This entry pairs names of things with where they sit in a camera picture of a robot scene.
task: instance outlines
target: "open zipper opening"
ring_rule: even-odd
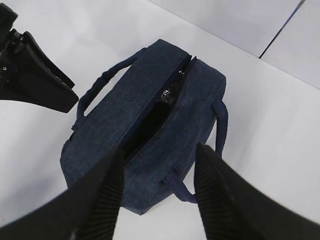
[[[156,98],[155,103],[151,106],[151,110],[123,145],[125,165],[160,130],[175,107],[188,75],[188,69],[191,68],[195,60],[194,58],[190,61],[191,56],[188,56],[187,59],[188,61],[183,61],[184,64],[172,75],[170,81],[168,81],[169,86],[162,90],[161,95]]]

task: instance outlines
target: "denim lunch bag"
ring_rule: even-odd
[[[87,115],[85,110],[121,69],[113,89]],[[83,177],[111,147],[123,149],[122,206],[144,214],[172,193],[197,199],[183,183],[217,123],[215,151],[221,156],[228,111],[226,77],[184,50],[159,39],[104,72],[79,100],[73,133],[61,151],[67,186]]]

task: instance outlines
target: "white background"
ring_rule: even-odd
[[[320,89],[320,1],[307,0],[262,57]]]
[[[300,0],[150,0],[259,57]]]
[[[260,191],[320,223],[317,89],[147,0],[4,2],[19,14],[14,27],[33,34],[79,96],[103,71],[159,38],[221,71],[229,110],[224,159]],[[64,114],[13,101],[0,101],[0,109],[4,225],[66,189],[59,158],[76,109]],[[192,178],[191,171],[185,180],[191,191]],[[114,239],[129,238],[204,240],[205,234],[198,207],[171,196],[143,216],[122,208]]]

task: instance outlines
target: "navy blue bag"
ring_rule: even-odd
[[[73,134],[60,164],[68,187],[83,177],[112,146],[124,149],[122,206],[144,214],[174,193],[196,203],[183,179],[217,123],[215,151],[221,156],[228,111],[226,77],[201,60],[158,40],[104,72],[79,100]],[[85,116],[101,89],[121,69],[113,89]]]

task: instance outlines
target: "white table surface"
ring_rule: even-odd
[[[4,0],[19,14],[14,27],[33,34],[82,96],[113,64],[159,38],[227,77],[229,132],[224,159],[279,203],[320,223],[320,92],[147,0]],[[104,89],[90,109],[115,84]],[[69,114],[0,101],[0,221],[4,225],[66,189],[60,151]],[[209,139],[214,144],[214,133]],[[185,182],[192,190],[193,173]],[[195,204],[170,196],[138,216],[121,209],[121,239],[204,240]]]

